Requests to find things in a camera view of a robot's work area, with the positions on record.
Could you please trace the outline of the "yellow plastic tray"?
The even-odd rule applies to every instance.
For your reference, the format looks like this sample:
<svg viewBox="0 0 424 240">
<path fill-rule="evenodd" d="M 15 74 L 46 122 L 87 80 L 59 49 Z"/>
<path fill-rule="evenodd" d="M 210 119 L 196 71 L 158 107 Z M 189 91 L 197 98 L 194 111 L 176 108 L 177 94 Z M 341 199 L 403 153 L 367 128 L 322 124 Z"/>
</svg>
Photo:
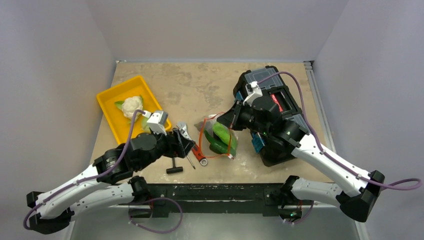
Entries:
<svg viewBox="0 0 424 240">
<path fill-rule="evenodd" d="M 124 113 L 118 108 L 118 104 L 123 103 L 127 98 L 135 96 L 142 98 L 142 109 L 144 111 L 153 113 L 162 109 L 149 86 L 140 75 L 96 95 L 97 102 L 118 144 L 126 142 L 131 124 L 131 120 L 124 116 Z"/>
</svg>

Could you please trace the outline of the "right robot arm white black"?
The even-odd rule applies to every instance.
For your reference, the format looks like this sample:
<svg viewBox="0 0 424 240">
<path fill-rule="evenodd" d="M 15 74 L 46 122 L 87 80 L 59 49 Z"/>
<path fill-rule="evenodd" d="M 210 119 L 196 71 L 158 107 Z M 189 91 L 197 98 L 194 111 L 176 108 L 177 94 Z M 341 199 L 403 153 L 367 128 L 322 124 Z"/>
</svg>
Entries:
<svg viewBox="0 0 424 240">
<path fill-rule="evenodd" d="M 367 221 L 385 176 L 377 170 L 368 172 L 352 165 L 318 143 L 306 128 L 286 119 L 269 98 L 259 97 L 252 105 L 237 101 L 217 122 L 235 131 L 248 129 L 258 133 L 268 145 L 307 162 L 332 180 L 317 182 L 289 176 L 279 193 L 273 195 L 282 206 L 300 200 L 316 201 L 338 207 L 357 222 Z"/>
</svg>

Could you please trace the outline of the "clear zip top bag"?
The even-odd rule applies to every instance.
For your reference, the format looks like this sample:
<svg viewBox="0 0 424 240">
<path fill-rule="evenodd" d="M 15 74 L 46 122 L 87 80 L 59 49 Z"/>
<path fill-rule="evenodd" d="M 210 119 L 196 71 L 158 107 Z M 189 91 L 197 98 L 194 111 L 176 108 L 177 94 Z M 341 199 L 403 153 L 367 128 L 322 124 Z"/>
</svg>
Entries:
<svg viewBox="0 0 424 240">
<path fill-rule="evenodd" d="M 219 112 L 203 116 L 194 127 L 199 132 L 198 145 L 206 158 L 227 157 L 234 159 L 237 154 L 238 137 L 235 131 L 218 122 Z"/>
</svg>

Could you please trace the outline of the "green pepper toy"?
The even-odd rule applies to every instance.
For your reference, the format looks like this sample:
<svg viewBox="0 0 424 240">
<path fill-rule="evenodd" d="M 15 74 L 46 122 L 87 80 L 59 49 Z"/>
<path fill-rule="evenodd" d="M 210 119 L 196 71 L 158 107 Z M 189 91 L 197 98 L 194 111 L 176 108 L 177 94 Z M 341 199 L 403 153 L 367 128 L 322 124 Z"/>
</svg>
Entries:
<svg viewBox="0 0 424 240">
<path fill-rule="evenodd" d="M 229 130 L 223 124 L 216 122 L 212 127 L 213 133 L 218 135 L 218 137 L 225 143 L 227 146 L 230 144 L 230 154 L 235 156 L 237 154 L 238 139 L 233 130 Z"/>
</svg>

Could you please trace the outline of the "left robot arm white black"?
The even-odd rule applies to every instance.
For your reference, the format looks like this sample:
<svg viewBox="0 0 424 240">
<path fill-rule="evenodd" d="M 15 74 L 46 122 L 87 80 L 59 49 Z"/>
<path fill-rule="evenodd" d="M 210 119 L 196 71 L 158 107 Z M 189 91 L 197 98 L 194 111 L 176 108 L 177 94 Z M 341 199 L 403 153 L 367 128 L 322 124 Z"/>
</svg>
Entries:
<svg viewBox="0 0 424 240">
<path fill-rule="evenodd" d="M 106 151 L 83 172 L 59 187 L 27 194 L 26 230 L 44 235 L 63 230 L 88 210 L 146 204 L 153 199 L 143 177 L 134 176 L 161 157 L 185 158 L 195 145 L 180 130 L 140 133 Z"/>
</svg>

